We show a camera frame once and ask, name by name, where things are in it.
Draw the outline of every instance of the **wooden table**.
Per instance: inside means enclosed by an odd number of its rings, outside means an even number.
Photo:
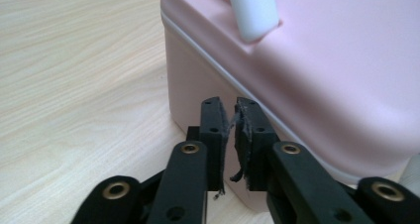
[[[0,0],[0,223],[69,223],[113,175],[143,181],[170,118],[159,0]],[[208,223],[271,223],[228,188]]]

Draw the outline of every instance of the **white cylinder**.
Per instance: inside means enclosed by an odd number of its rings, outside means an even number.
[[[275,0],[231,0],[242,39],[250,43],[278,25]]]

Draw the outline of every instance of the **pink box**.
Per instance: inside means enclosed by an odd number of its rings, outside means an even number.
[[[229,0],[161,0],[173,119],[186,131],[202,100],[232,115],[246,96],[340,181],[403,168],[420,153],[420,0],[276,2],[279,26],[247,44]],[[238,168],[229,148],[225,173]]]

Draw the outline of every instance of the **light wood surface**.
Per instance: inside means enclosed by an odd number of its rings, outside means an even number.
[[[69,223],[103,179],[164,169],[165,67],[159,0],[0,0],[0,223]],[[229,188],[207,220],[272,222]]]

